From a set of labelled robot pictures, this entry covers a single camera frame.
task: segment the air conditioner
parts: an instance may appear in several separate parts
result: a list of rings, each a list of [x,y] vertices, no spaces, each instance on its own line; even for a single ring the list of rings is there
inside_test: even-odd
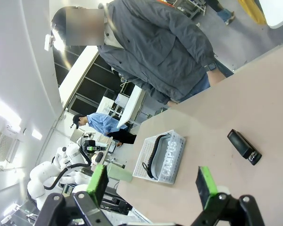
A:
[[[5,125],[0,132],[0,162],[7,160],[12,163],[19,146],[18,128]]]

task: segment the watch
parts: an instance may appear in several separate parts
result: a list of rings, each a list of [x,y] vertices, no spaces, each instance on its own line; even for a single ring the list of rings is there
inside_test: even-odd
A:
[[[215,70],[216,68],[217,68],[217,65],[215,62],[204,66],[204,69],[206,69],[206,72]]]

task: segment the floor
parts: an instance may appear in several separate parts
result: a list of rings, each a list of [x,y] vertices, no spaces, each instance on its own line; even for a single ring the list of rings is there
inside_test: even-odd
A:
[[[194,22],[200,23],[200,29],[207,35],[212,43],[217,58],[230,70],[237,70],[248,62],[256,59],[271,49],[283,44],[283,26],[271,29],[268,25],[256,24],[243,10],[237,0],[219,0],[224,8],[234,11],[236,19],[225,25],[215,11],[207,7],[205,16],[199,15]],[[163,105],[146,96],[139,123],[154,115],[155,111]],[[123,145],[116,148],[113,156],[126,165],[130,159],[133,145]]]

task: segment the gray jacket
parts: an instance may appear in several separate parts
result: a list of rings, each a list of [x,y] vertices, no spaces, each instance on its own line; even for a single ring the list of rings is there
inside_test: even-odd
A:
[[[211,43],[183,13],[157,0],[114,0],[108,15],[124,49],[98,46],[125,79],[166,104],[185,97],[214,62]]]

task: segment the table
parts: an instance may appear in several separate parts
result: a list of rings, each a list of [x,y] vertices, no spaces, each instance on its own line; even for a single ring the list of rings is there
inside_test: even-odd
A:
[[[138,86],[135,86],[133,88],[133,91],[129,97],[129,100],[125,106],[124,112],[118,122],[117,128],[120,128],[122,125],[124,125],[126,122],[130,120],[134,116],[136,118],[139,110],[142,107],[142,102],[144,100],[146,92],[139,88]]]
[[[186,138],[174,185],[133,178],[117,193],[152,222],[188,226],[202,211],[195,185],[209,166],[233,197],[256,198],[266,225],[283,226],[283,47],[179,105],[142,123],[126,169],[134,170],[144,139],[174,129]],[[227,134],[240,131],[261,153],[252,166]]]
[[[259,0],[266,22],[270,28],[283,25],[283,0]]]

